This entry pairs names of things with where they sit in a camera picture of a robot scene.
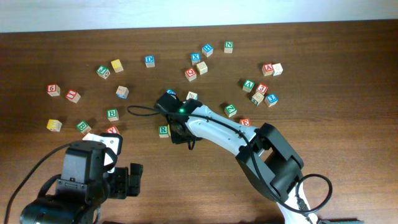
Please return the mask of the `green R wooden block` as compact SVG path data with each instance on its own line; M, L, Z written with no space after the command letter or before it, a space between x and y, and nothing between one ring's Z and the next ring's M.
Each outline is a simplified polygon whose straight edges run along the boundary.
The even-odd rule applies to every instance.
M159 137L160 138L168 138L170 136L169 126L159 126Z

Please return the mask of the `yellow S wooden block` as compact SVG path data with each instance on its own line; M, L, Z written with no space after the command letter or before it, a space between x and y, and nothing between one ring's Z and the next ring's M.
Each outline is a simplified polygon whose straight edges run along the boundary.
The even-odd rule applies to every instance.
M169 124L167 125L167 132L168 132L168 135L171 137L171 133L170 133L170 125L169 125Z

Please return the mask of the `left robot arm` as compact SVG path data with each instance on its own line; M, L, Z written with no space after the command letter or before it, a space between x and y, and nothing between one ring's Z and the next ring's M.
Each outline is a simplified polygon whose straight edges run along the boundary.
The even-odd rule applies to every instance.
M87 134L68 145L62 173L49 178L20 215L21 223L97 223L107 199L136 197L143 165L116 167L123 138Z

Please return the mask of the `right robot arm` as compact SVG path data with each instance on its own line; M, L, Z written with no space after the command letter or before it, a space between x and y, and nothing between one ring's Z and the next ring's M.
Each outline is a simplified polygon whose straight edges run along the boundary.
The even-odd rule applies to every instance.
M278 204L286 223L318 222L314 213L304 212L308 201L299 186L303 160L275 127L244 126L197 100L180 101L169 93L154 107L165 116L174 144L193 149L197 141L207 139L231 152L251 185Z

